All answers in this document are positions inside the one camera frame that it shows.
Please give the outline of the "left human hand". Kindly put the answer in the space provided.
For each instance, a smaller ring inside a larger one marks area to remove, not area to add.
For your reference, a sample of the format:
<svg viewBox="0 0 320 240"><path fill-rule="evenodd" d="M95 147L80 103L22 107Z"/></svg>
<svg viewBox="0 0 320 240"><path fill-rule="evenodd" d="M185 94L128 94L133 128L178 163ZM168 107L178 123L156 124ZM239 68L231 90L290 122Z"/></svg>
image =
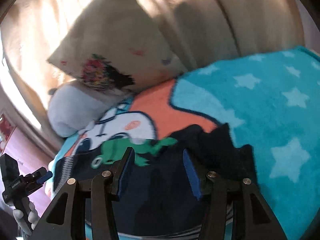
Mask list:
<svg viewBox="0 0 320 240"><path fill-rule="evenodd" d="M28 222L31 224L31 228L27 226L26 221L23 219L23 212L18 209L13 210L14 219L16 220L18 226L20 227L24 235L28 237L31 236L32 231L35 229L40 220L36 207L34 203L31 201L29 201L29 209L30 212L28 213Z"/></svg>

